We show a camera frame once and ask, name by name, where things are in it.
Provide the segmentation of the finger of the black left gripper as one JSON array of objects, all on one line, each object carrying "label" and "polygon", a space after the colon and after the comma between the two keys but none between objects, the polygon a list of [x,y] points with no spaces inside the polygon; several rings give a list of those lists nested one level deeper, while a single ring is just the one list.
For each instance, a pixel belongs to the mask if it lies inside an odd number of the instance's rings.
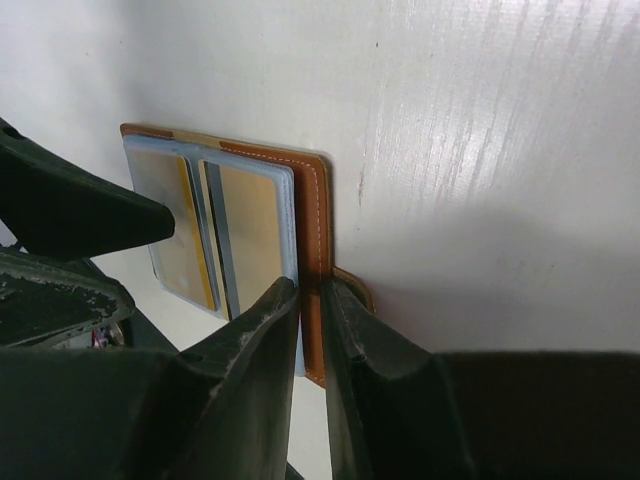
[{"label": "finger of the black left gripper", "polygon": [[77,167],[6,121],[1,221],[29,253],[58,260],[148,245],[175,231],[166,206]]},{"label": "finger of the black left gripper", "polygon": [[52,346],[128,319],[134,299],[89,260],[1,251],[1,345]]}]

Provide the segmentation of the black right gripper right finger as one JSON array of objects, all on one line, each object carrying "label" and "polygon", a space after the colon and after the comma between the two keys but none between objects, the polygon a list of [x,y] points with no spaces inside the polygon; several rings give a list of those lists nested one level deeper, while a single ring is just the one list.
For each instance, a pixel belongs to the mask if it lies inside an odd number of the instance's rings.
[{"label": "black right gripper right finger", "polygon": [[349,286],[322,290],[337,479],[635,479],[639,358],[427,352]]}]

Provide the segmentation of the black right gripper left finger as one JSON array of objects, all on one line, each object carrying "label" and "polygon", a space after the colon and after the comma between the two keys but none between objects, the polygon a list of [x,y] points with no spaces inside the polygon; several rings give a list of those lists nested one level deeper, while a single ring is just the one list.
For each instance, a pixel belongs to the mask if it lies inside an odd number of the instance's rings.
[{"label": "black right gripper left finger", "polygon": [[5,479],[281,479],[298,291],[277,279],[182,353],[5,349]]}]

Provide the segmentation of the brown leather card holder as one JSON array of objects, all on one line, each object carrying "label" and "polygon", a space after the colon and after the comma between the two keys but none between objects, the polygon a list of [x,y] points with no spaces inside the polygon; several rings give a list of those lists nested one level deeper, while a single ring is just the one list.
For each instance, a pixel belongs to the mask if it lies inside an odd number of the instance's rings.
[{"label": "brown leather card holder", "polygon": [[327,159],[318,153],[144,124],[123,123],[120,125],[120,132],[124,137],[138,134],[145,138],[184,141],[210,147],[216,152],[292,169],[305,375],[320,387],[325,387],[321,283],[333,276],[344,280],[370,312],[376,311],[368,287],[353,274],[334,265],[331,178]]}]

